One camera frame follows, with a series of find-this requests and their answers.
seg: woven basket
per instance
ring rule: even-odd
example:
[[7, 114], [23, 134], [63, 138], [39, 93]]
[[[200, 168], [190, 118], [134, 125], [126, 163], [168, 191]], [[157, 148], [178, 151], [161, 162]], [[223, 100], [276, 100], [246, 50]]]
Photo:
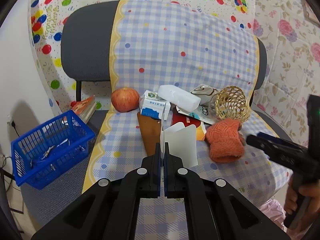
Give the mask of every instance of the woven basket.
[[215, 110], [220, 119], [229, 117], [240, 122], [247, 121], [251, 111], [243, 91], [235, 86], [226, 87], [217, 94]]

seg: red dot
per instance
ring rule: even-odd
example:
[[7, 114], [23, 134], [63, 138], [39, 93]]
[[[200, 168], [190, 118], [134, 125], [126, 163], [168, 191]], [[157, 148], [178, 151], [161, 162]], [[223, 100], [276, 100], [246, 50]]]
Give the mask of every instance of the red dot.
[[33, 25], [32, 30], [36, 32], [40, 30], [40, 28], [41, 28], [41, 22], [36, 22], [35, 25]]
[[77, 103], [77, 101], [72, 101], [71, 104], [70, 104], [70, 106], [71, 106], [71, 107], [74, 107], [76, 103]]
[[44, 1], [44, 4], [49, 4], [49, 3], [51, 3], [51, 1], [52, 1], [52, 0], [45, 0], [45, 1]]
[[67, 22], [67, 20], [68, 20], [68, 17], [67, 18], [65, 18], [64, 20], [63, 20], [63, 25], [65, 25], [66, 24], [66, 22]]
[[223, 0], [217, 0], [218, 4], [224, 4], [224, 1]]
[[51, 46], [49, 44], [46, 44], [43, 46], [43, 48], [42, 48], [43, 54], [49, 54], [50, 51], [51, 51]]

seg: green balloon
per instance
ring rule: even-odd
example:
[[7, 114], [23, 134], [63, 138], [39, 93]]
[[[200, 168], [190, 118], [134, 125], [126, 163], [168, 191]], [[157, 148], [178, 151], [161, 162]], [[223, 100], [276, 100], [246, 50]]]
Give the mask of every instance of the green balloon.
[[97, 106], [96, 106], [96, 109], [100, 109], [101, 108], [101, 103], [100, 102], [97, 102]]
[[58, 89], [60, 87], [60, 82], [59, 82], [59, 80], [52, 80], [51, 81], [51, 88], [52, 89]]
[[71, 3], [71, 0], [63, 0], [62, 1], [62, 6], [67, 6]]

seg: apple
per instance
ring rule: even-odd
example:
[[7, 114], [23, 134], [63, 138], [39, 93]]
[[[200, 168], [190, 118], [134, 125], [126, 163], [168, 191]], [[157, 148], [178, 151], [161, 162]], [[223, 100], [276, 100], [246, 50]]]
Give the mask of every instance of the apple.
[[111, 102], [118, 112], [125, 113], [139, 107], [139, 97], [133, 88], [120, 88], [112, 92]]

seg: plastic package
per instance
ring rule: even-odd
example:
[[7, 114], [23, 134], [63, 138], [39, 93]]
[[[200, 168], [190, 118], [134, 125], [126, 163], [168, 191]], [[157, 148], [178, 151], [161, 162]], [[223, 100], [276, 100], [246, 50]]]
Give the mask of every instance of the plastic package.
[[195, 110], [201, 101], [200, 97], [197, 97], [181, 88], [174, 85], [162, 85], [159, 87], [158, 96], [177, 105], [178, 107], [192, 112]]

